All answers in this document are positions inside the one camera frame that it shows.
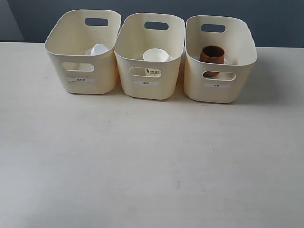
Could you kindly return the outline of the white paper cup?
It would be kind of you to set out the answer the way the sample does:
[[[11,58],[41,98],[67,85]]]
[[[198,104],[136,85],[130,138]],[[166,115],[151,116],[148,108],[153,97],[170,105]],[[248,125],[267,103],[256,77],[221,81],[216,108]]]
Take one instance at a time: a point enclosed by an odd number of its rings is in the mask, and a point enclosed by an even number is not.
[[[169,54],[162,49],[152,48],[148,49],[143,53],[142,56],[144,61],[147,62],[166,62],[171,60]],[[160,77],[161,71],[158,69],[147,68],[145,70],[145,75],[150,77]]]

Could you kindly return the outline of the brown wooden cup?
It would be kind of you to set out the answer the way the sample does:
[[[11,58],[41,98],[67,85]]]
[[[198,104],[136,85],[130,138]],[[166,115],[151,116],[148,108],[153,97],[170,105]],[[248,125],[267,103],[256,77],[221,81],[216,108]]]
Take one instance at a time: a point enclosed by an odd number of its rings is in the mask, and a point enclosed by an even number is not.
[[[213,64],[224,64],[224,54],[224,49],[219,46],[205,46],[200,53],[199,61]]]

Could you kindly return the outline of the clear plastic bottle white cap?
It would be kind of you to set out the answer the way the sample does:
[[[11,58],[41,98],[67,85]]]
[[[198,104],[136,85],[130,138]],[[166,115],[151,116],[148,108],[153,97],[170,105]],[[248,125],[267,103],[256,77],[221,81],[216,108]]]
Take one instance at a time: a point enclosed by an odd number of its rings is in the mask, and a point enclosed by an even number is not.
[[[97,43],[93,47],[89,48],[86,50],[83,55],[86,56],[96,56],[100,54],[104,54],[108,51],[108,47],[104,44]],[[75,63],[72,70],[75,71],[88,71],[91,72],[94,70],[94,66],[89,63]]]

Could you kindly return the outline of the middle cream plastic bin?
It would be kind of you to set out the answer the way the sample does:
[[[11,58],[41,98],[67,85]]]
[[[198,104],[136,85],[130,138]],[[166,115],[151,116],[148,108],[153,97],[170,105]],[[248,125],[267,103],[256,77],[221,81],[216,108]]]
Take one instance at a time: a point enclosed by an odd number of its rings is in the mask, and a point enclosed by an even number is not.
[[[118,33],[116,55],[123,91],[131,97],[164,100],[175,91],[185,39],[185,22],[178,16],[135,13]],[[145,61],[149,49],[168,53],[164,62]]]

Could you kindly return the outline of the cream plastic bin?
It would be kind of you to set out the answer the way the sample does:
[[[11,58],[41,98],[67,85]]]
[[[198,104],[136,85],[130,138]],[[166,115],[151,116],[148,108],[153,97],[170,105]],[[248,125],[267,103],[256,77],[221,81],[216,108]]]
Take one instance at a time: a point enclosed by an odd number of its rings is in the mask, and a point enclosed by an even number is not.
[[[114,44],[121,15],[111,10],[76,9],[62,15],[45,41],[45,50],[62,86],[73,94],[105,94],[119,76]],[[104,54],[83,53],[95,44],[108,47]],[[89,63],[94,70],[72,70],[75,63]]]
[[[206,46],[224,50],[223,64],[199,60]],[[231,103],[257,61],[248,25],[237,18],[196,15],[186,21],[184,92],[192,100]]]
[[[178,16],[135,13],[118,33],[116,55],[123,91],[131,97],[164,100],[175,91],[185,39],[185,22]],[[168,53],[164,62],[145,61],[149,49]]]

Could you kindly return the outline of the right cream plastic bin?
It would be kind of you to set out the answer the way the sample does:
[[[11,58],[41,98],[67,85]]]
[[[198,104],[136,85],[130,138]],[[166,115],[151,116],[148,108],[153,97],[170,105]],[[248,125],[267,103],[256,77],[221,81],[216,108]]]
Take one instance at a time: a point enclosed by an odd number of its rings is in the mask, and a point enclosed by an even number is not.
[[[199,60],[206,46],[224,50],[223,64]],[[237,18],[196,15],[186,21],[184,92],[192,100],[231,103],[257,61],[248,25]]]

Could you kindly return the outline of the left cream plastic bin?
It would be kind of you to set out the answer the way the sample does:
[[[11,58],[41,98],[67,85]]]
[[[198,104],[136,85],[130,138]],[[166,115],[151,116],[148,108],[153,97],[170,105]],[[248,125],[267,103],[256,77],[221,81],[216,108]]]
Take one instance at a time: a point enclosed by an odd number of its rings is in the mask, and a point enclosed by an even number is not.
[[[119,76],[114,44],[121,15],[111,10],[76,9],[62,15],[45,41],[45,50],[62,86],[73,94],[105,94]],[[95,44],[108,47],[104,54],[83,53]],[[89,63],[94,70],[72,70],[75,63]]]

